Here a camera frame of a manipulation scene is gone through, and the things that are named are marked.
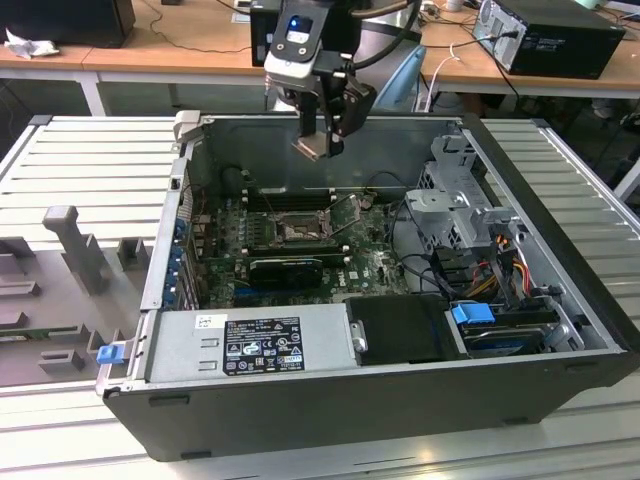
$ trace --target black computer tower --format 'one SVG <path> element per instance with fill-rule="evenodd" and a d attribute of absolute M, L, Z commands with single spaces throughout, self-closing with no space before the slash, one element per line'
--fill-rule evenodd
<path fill-rule="evenodd" d="M 481 44 L 512 75 L 597 79 L 625 29 L 574 0 L 485 0 L 473 35 L 501 37 Z"/>
<path fill-rule="evenodd" d="M 135 20 L 131 0 L 3 0 L 0 39 L 9 29 L 29 40 L 118 48 Z"/>

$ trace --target wooden desk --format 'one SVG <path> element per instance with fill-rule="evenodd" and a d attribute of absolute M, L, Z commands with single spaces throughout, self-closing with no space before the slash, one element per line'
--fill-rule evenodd
<path fill-rule="evenodd" d="M 150 25 L 154 23 L 172 42 L 202 50 L 231 50 L 236 53 L 199 52 L 177 48 Z M 264 71 L 251 66 L 249 25 L 231 23 L 233 12 L 214 0 L 185 0 L 183 5 L 163 6 L 160 0 L 133 0 L 136 25 L 121 49 L 62 46 L 62 55 L 24 60 L 0 49 L 0 77 L 76 81 L 82 87 L 93 115 L 106 115 L 100 95 L 101 82 L 143 82 L 169 84 L 262 85 Z M 445 13 L 453 21 L 469 19 L 473 12 Z M 424 29 L 425 45 L 449 45 L 469 41 L 471 36 L 457 25 L 429 23 Z M 493 60 L 479 45 L 456 49 L 461 62 L 450 61 L 440 70 L 436 91 L 511 93 Z M 429 49 L 422 73 L 431 79 L 448 49 Z M 640 41 L 623 41 L 599 80 L 544 77 L 510 77 L 525 95 L 638 98 L 640 96 Z"/>
<path fill-rule="evenodd" d="M 469 20 L 472 10 L 445 13 L 444 18 L 461 22 Z M 449 45 L 473 40 L 457 25 L 428 23 L 424 28 L 424 45 Z M 511 93 L 491 56 L 478 44 L 455 49 L 462 61 L 447 62 L 438 73 L 439 91 Z M 427 49 L 422 73 L 431 80 L 440 62 L 449 56 L 448 49 Z M 638 98 L 640 96 L 640 41 L 623 40 L 598 80 L 571 78 L 509 76 L 509 80 L 525 95 L 557 97 Z"/>
<path fill-rule="evenodd" d="M 55 69 L 82 70 L 82 61 L 89 55 L 91 47 L 62 46 L 58 47 L 59 55 L 50 57 L 34 57 L 31 60 L 17 57 L 8 48 L 0 48 L 0 69 Z"/>
<path fill-rule="evenodd" d="M 145 2 L 161 12 L 154 23 L 172 42 L 201 50 L 177 48 L 151 31 L 159 18 Z M 213 0 L 185 0 L 183 5 L 160 5 L 160 0 L 133 0 L 136 24 L 122 49 L 94 48 L 83 61 L 85 70 L 263 76 L 251 66 L 248 24 L 231 23 L 233 12 Z"/>

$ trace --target white cable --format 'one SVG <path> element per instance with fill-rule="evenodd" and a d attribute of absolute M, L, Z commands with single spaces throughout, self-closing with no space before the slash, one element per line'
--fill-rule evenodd
<path fill-rule="evenodd" d="M 495 39 L 495 37 L 493 35 L 489 35 L 488 37 L 483 37 L 483 38 L 479 38 L 476 42 L 472 43 L 472 44 L 467 44 L 467 45 L 474 45 L 475 43 L 480 43 L 483 42 L 485 40 L 493 40 Z M 460 44 L 457 43 L 452 43 L 451 45 L 449 45 L 449 53 L 451 56 L 445 58 L 444 60 L 442 60 L 442 62 L 440 62 L 440 65 L 438 65 L 438 68 L 436 68 L 436 71 L 433 72 L 433 78 L 431 78 L 431 85 L 429 85 L 429 91 L 427 92 L 427 95 L 429 98 L 427 98 L 427 105 L 424 108 L 424 111 L 426 113 L 429 113 L 431 111 L 431 103 L 433 102 L 433 87 L 436 84 L 436 79 L 438 78 L 438 73 L 440 73 L 440 69 L 444 66 L 445 63 L 447 63 L 449 60 L 457 60 L 458 62 L 461 62 L 462 59 L 460 57 L 458 57 L 455 52 L 453 51 L 453 49 L 455 47 L 459 47 L 461 46 Z"/>
<path fill-rule="evenodd" d="M 429 113 L 431 111 L 431 103 L 433 102 L 433 87 L 436 84 L 436 79 L 438 78 L 438 73 L 440 73 L 440 69 L 444 66 L 445 63 L 447 63 L 449 60 L 457 60 L 458 62 L 460 62 L 460 57 L 458 57 L 454 52 L 453 52 L 453 47 L 455 44 L 451 44 L 449 46 L 449 52 L 451 52 L 451 56 L 445 58 L 444 60 L 442 60 L 440 62 L 440 65 L 438 65 L 438 68 L 436 68 L 436 71 L 433 72 L 433 78 L 431 79 L 431 85 L 429 85 L 429 91 L 427 92 L 427 95 L 429 96 L 427 98 L 427 105 L 424 107 L 424 111 Z"/>

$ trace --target power supply label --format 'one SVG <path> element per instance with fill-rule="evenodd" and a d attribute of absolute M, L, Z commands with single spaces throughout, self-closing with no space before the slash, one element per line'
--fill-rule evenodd
<path fill-rule="evenodd" d="M 231 320 L 224 329 L 227 375 L 304 370 L 300 317 Z"/>

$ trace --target green circuit board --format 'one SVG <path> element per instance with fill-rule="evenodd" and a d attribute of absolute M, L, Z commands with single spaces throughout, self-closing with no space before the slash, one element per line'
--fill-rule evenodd
<path fill-rule="evenodd" d="M 408 293 L 404 275 L 397 268 L 385 238 L 385 224 L 390 219 L 385 215 L 384 206 L 367 205 L 366 209 L 355 213 L 353 204 L 356 201 L 359 202 L 360 197 L 336 204 L 330 211 L 330 219 L 322 212 L 274 212 L 282 220 L 279 225 L 273 222 L 273 213 L 250 212 L 239 201 L 227 201 L 213 222 L 214 253 L 201 258 L 207 272 L 208 307 L 339 303 L 351 296 Z M 317 224 L 322 222 L 323 228 L 334 232 L 331 237 L 327 237 L 325 231 L 320 238 Z M 255 250 L 274 244 L 286 244 L 291 248 L 310 244 L 348 245 L 349 249 L 344 254 L 334 255 L 340 260 L 338 263 L 323 267 L 322 283 L 317 288 L 256 291 L 249 283 L 248 274 L 251 262 L 257 258 Z M 252 255 L 247 255 L 247 246 L 254 247 Z M 282 258 L 289 258 L 286 248 L 282 248 Z"/>

